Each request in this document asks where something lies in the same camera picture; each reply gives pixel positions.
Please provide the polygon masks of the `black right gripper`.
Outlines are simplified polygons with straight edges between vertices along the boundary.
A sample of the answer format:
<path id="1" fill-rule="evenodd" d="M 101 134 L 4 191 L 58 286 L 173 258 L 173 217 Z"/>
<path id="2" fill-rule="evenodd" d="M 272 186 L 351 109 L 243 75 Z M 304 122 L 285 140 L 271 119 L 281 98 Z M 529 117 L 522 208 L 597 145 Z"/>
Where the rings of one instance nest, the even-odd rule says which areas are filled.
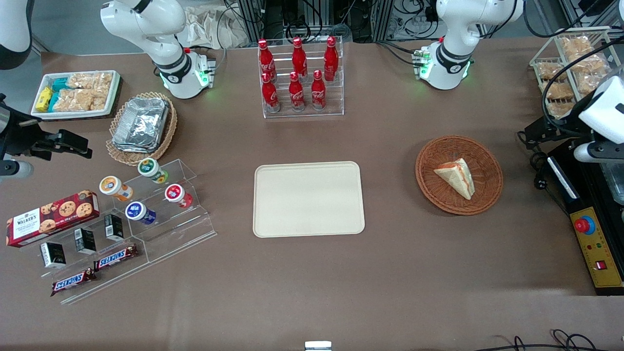
<path id="1" fill-rule="evenodd" d="M 6 96 L 0 96 L 0 143 L 1 155 L 38 157 L 51 160 L 53 153 L 75 154 L 83 158 L 92 158 L 92 149 L 88 140 L 69 130 L 58 130 L 56 146 L 53 134 L 43 131 L 39 126 L 41 118 L 21 113 L 6 105 Z"/>

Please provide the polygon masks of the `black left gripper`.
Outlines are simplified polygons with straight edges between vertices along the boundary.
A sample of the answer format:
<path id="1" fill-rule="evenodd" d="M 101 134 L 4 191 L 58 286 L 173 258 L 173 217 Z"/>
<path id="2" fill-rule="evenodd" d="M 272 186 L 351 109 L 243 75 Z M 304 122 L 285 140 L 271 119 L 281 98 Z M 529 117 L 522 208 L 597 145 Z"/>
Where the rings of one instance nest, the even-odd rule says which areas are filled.
<path id="1" fill-rule="evenodd" d="M 577 144 L 593 141 L 593 132 L 578 117 L 566 116 L 555 119 L 552 116 L 537 118 L 525 128 L 525 146 L 537 147 L 542 143 L 561 138 L 577 138 Z"/>

